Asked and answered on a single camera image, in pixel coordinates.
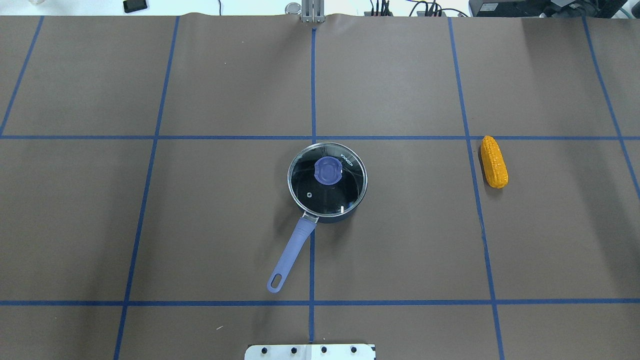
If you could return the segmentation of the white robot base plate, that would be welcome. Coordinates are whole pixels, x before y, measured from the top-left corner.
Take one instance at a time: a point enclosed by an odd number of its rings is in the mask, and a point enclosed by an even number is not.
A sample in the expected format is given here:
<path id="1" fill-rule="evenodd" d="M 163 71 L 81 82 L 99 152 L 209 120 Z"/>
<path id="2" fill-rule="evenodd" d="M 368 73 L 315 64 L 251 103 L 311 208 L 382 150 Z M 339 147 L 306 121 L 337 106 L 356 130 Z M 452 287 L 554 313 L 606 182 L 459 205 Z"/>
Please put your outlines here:
<path id="1" fill-rule="evenodd" d="M 247 347 L 245 360 L 375 360 L 376 347 L 365 343 L 256 344 Z"/>

